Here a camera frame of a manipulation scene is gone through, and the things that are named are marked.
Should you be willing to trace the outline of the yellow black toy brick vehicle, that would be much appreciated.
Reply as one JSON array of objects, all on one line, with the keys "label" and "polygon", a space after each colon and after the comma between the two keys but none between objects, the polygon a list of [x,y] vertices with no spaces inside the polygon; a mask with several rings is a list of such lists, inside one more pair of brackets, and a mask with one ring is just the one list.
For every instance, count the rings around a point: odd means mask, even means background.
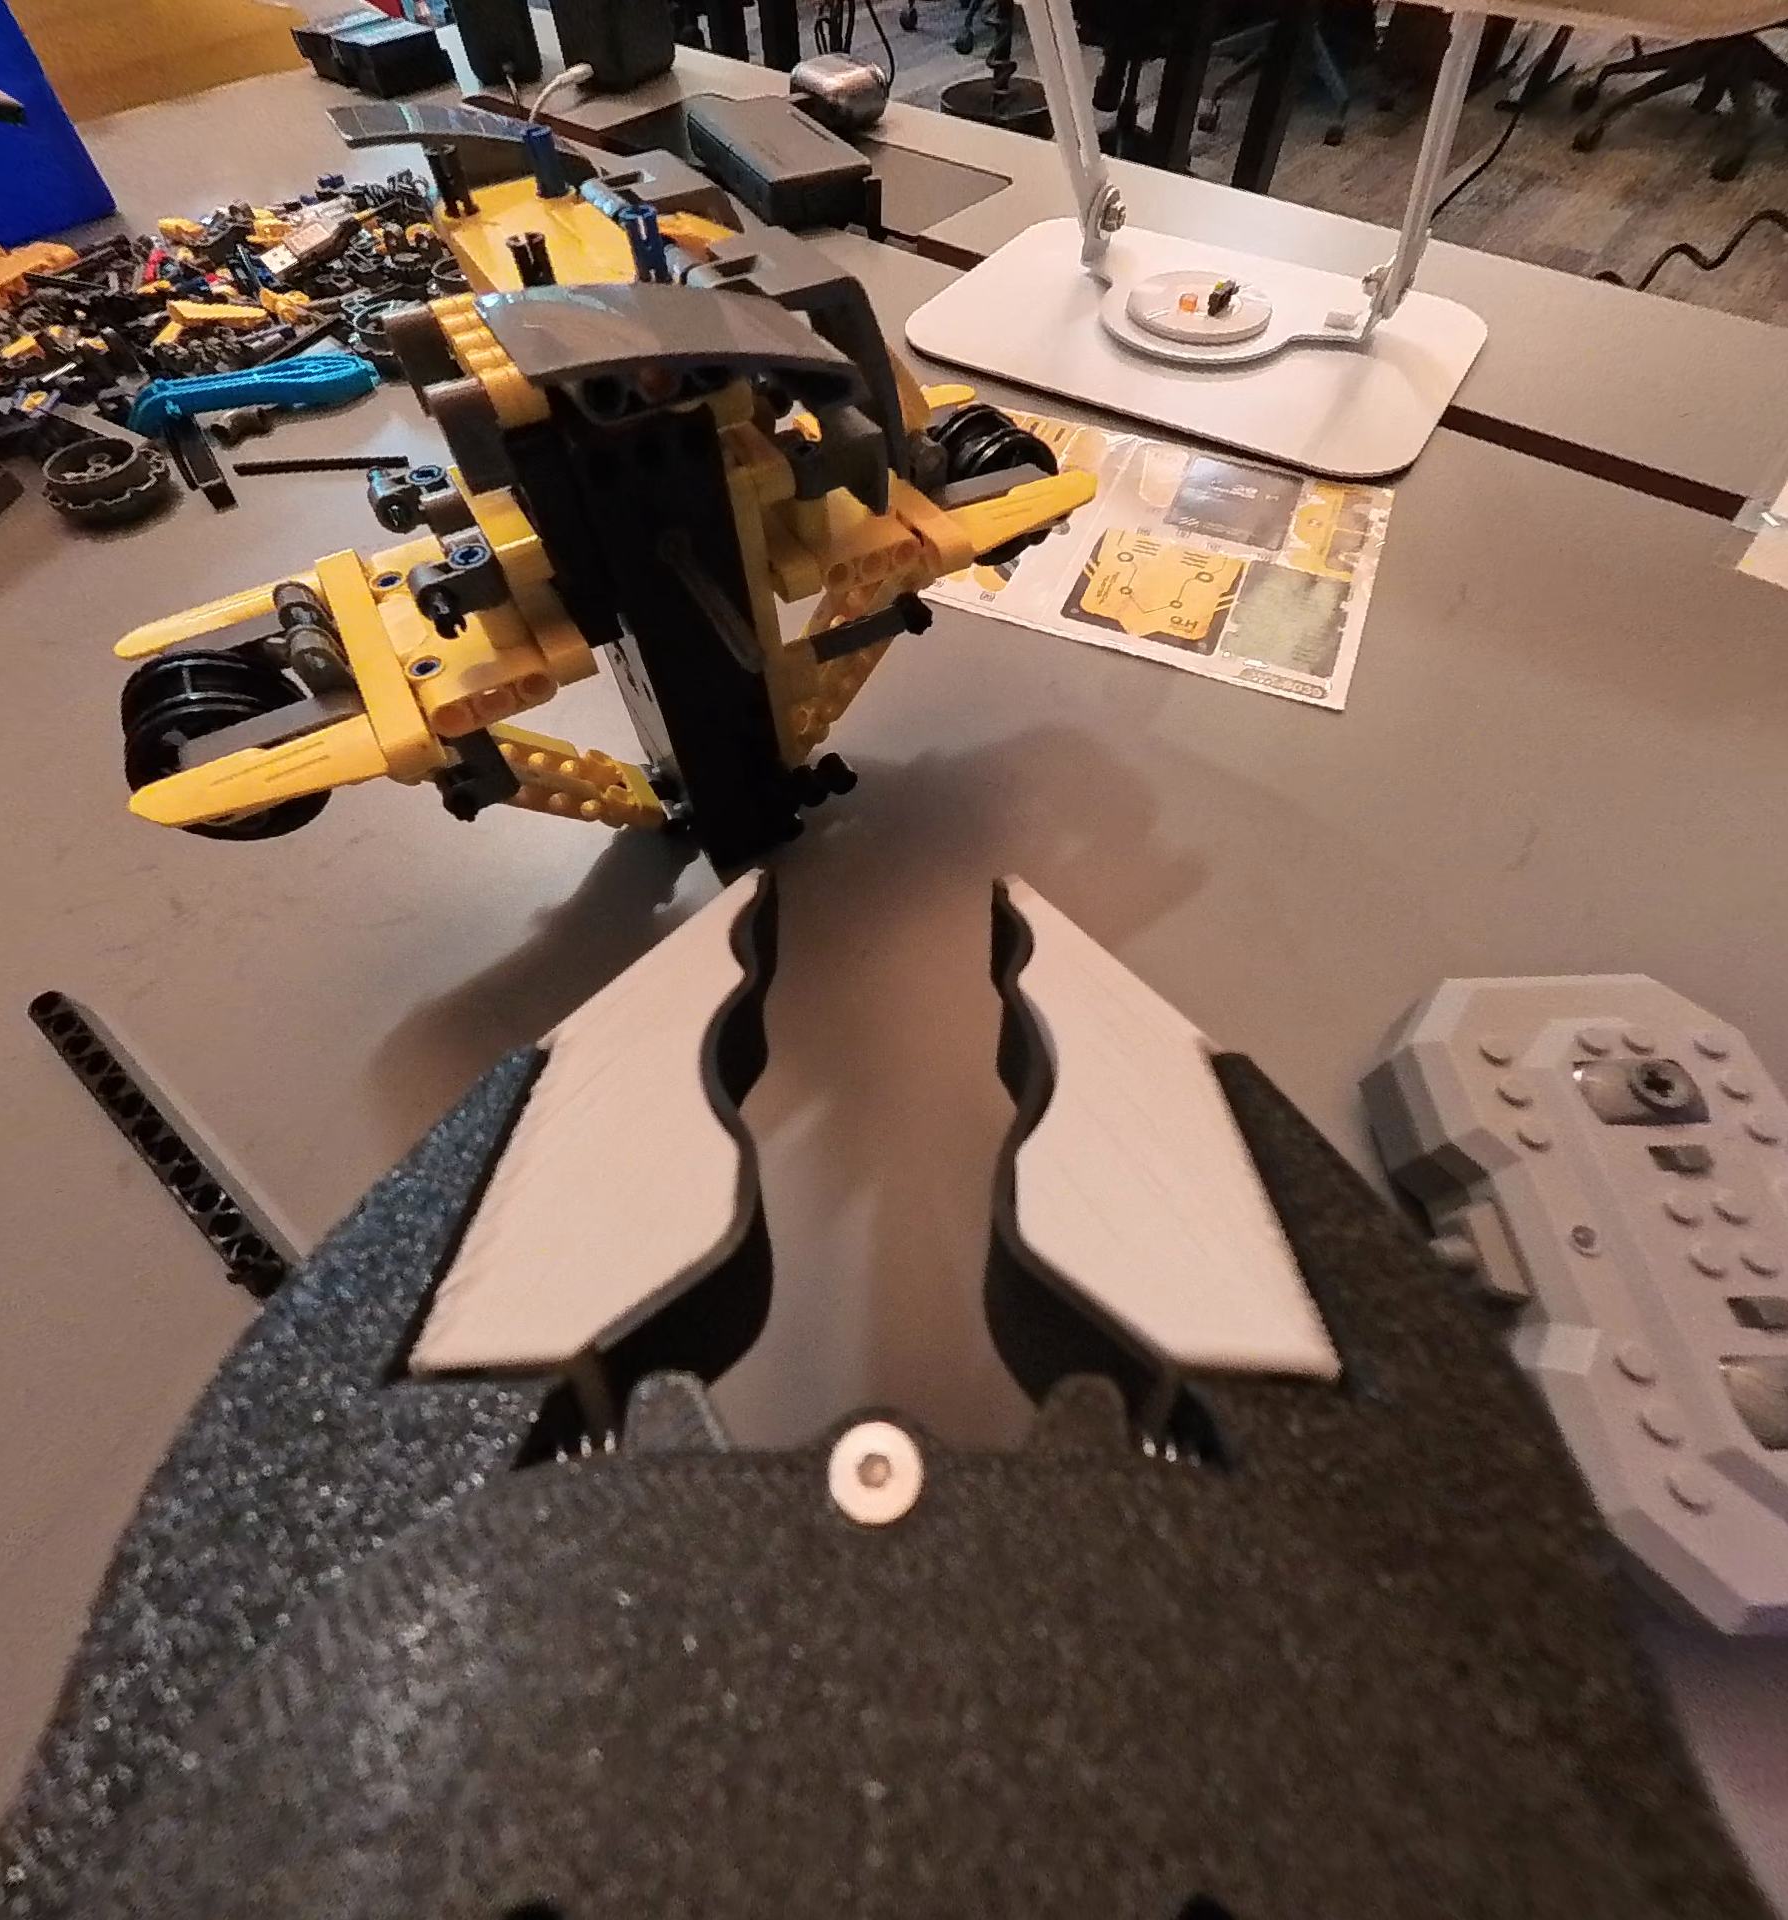
[{"label": "yellow black toy brick vehicle", "polygon": [[684,834],[723,880],[852,789],[827,739],[925,592],[1097,489],[995,405],[923,389],[852,277],[619,282],[401,308],[449,463],[378,476],[400,540],[126,637],[145,821],[305,828],[426,784]]}]

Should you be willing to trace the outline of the yellow grey sticker sheet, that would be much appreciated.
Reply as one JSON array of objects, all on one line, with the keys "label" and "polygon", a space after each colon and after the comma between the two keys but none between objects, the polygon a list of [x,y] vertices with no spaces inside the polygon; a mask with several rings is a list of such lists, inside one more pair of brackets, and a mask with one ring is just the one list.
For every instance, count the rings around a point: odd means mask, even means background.
[{"label": "yellow grey sticker sheet", "polygon": [[1392,490],[1268,467],[1069,419],[1011,411],[1095,495],[942,605],[1342,711]]}]

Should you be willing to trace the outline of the long black holed brick beam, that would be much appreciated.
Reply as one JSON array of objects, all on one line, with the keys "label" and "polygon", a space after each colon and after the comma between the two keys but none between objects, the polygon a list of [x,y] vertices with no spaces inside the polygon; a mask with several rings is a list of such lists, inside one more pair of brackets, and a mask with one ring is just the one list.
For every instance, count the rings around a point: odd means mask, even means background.
[{"label": "long black holed brick beam", "polygon": [[90,1008],[43,991],[28,1020],[209,1240],[232,1283],[266,1301],[305,1258],[305,1237],[171,1083]]}]

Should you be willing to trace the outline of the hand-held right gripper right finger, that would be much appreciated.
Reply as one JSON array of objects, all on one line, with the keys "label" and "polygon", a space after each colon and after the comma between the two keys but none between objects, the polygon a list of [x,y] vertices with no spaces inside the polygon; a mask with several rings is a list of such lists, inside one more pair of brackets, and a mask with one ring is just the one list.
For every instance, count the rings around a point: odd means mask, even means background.
[{"label": "hand-held right gripper right finger", "polygon": [[1216,1444],[1207,1387],[1342,1384],[1342,1360],[1205,1032],[1018,876],[995,882],[1014,1105],[988,1330],[1043,1404],[1107,1378],[1148,1444]]}]

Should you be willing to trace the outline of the silver round object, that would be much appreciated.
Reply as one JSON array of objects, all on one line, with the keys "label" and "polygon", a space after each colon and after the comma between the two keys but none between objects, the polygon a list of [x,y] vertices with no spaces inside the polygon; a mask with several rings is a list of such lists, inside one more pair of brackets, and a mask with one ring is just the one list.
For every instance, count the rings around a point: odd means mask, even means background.
[{"label": "silver round object", "polygon": [[851,51],[815,54],[792,68],[790,93],[825,128],[852,137],[881,121],[889,72]]}]

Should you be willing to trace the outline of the blue plastic bin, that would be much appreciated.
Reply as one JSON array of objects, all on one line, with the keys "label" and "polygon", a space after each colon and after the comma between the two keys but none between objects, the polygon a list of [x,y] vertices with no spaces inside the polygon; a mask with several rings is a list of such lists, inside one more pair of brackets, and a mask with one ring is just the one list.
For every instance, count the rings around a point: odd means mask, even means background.
[{"label": "blue plastic bin", "polygon": [[23,124],[0,124],[0,243],[14,247],[110,217],[113,193],[5,3],[0,89],[24,110]]}]

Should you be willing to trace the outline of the pile of toy brick parts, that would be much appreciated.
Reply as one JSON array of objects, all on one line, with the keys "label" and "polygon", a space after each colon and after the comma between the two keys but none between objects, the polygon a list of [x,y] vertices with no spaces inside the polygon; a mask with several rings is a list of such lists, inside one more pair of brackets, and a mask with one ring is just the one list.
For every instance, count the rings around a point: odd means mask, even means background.
[{"label": "pile of toy brick parts", "polygon": [[[354,183],[334,176],[301,200],[234,201],[204,221],[163,218],[153,232],[82,250],[0,246],[0,514],[21,497],[24,467],[42,492],[42,462],[96,436],[151,445],[168,462],[173,489],[188,486],[164,435],[128,431],[133,395],[156,376],[348,350],[384,382],[398,370],[388,316],[467,289],[428,218],[409,172]],[[285,416],[350,401],[196,420],[219,455]]]}]

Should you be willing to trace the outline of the black rectangular box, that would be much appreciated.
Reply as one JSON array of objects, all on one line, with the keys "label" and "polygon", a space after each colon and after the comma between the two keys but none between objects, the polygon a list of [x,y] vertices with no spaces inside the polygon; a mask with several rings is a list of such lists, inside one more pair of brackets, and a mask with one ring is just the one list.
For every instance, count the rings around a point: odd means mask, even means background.
[{"label": "black rectangular box", "polygon": [[440,34],[373,7],[290,29],[295,48],[323,80],[380,100],[455,86]]}]

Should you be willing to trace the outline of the white lamp base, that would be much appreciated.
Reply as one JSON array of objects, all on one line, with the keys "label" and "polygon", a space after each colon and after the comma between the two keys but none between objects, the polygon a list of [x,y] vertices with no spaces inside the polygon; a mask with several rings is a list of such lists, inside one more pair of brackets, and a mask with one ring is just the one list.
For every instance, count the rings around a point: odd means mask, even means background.
[{"label": "white lamp base", "polygon": [[1455,12],[1392,257],[1366,277],[1128,222],[1083,90],[1069,5],[1025,5],[1076,217],[1043,221],[906,322],[957,368],[1349,483],[1409,467],[1486,341],[1415,294],[1484,16]]}]

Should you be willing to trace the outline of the black stand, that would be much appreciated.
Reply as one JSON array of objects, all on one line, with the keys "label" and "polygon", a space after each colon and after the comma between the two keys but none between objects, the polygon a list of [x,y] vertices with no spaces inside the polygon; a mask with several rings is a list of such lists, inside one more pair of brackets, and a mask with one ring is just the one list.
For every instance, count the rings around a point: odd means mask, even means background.
[{"label": "black stand", "polygon": [[557,62],[541,54],[533,5],[458,3],[452,11],[472,77],[482,84],[461,102],[541,121],[610,155],[626,146],[608,107],[594,121],[591,100],[660,80],[676,59],[666,3],[551,3]]}]

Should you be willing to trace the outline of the black power adapter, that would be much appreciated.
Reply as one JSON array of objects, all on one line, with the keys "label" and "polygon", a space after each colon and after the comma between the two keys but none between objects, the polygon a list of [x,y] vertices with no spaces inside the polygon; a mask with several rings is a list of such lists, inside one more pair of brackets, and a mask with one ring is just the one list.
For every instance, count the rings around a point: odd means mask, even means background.
[{"label": "black power adapter", "polygon": [[872,161],[793,100],[699,95],[685,120],[695,165],[763,222],[793,232],[881,228]]}]

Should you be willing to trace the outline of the black office chair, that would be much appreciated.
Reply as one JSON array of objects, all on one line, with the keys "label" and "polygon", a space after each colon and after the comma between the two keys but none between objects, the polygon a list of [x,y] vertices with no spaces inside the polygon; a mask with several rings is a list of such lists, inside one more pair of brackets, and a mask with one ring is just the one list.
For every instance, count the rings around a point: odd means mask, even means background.
[{"label": "black office chair", "polygon": [[[1788,16],[1776,29],[1788,31]],[[1682,41],[1604,64],[1574,95],[1574,111],[1596,107],[1574,133],[1574,153],[1595,153],[1620,115],[1688,86],[1696,89],[1698,111],[1723,110],[1723,144],[1707,167],[1710,178],[1738,179],[1760,128],[1756,95],[1766,90],[1773,118],[1788,118],[1788,59],[1760,31]]]}]

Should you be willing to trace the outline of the cyan curved brick piece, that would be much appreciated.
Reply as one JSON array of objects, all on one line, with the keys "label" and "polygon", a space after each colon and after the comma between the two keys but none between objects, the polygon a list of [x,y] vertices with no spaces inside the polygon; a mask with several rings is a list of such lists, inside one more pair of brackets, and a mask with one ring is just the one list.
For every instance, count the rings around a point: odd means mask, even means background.
[{"label": "cyan curved brick piece", "polygon": [[373,393],[380,370],[356,352],[305,352],[259,367],[196,376],[156,376],[137,395],[128,431],[159,439],[175,420],[250,405],[317,410]]}]

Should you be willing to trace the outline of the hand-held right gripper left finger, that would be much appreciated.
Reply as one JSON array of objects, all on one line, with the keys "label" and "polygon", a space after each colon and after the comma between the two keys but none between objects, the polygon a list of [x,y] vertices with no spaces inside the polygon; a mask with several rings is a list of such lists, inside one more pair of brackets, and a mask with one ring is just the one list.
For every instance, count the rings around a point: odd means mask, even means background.
[{"label": "hand-held right gripper left finger", "polygon": [[571,1380],[598,1418],[756,1344],[771,1251],[740,1109],[773,975],[775,894],[750,872],[546,1035],[409,1377]]}]

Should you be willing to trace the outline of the dark grey curved brick panel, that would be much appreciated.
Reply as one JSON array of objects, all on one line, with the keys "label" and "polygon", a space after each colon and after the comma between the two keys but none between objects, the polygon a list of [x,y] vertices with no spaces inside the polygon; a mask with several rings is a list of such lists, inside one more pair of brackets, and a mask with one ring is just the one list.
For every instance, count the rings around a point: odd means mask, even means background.
[{"label": "dark grey curved brick panel", "polygon": [[541,133],[560,155],[594,161],[594,155],[546,124],[492,114],[465,102],[339,102],[326,110],[332,129],[352,151],[412,144],[437,146],[513,146]]}]

